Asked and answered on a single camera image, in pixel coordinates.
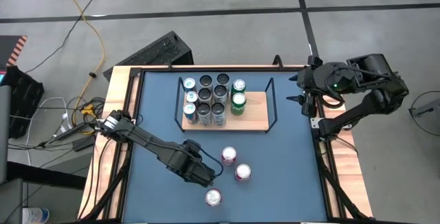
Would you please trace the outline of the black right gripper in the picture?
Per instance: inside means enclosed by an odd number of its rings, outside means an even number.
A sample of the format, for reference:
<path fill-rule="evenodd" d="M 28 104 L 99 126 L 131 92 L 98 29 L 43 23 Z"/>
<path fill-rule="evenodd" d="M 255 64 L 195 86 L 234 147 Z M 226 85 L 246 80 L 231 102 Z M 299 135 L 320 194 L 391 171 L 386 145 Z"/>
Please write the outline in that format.
<path fill-rule="evenodd" d="M 300 103 L 303 115 L 317 114 L 317 103 L 323 101 L 325 71 L 324 67 L 306 67 L 289 78 L 290 81 L 297 81 L 297 86 L 303 90 L 302 95 L 288 96 L 287 100 Z"/>

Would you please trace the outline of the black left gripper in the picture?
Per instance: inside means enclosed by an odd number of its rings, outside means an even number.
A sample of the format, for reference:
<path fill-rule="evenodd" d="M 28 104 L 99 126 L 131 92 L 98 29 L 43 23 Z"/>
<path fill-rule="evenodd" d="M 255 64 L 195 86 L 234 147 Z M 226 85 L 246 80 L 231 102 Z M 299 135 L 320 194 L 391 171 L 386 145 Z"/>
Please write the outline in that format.
<path fill-rule="evenodd" d="M 214 183 L 215 171 L 202 161 L 199 144 L 165 146 L 169 155 L 165 160 L 166 168 L 180 176 L 187 183 L 196 183 L 203 187 Z"/>

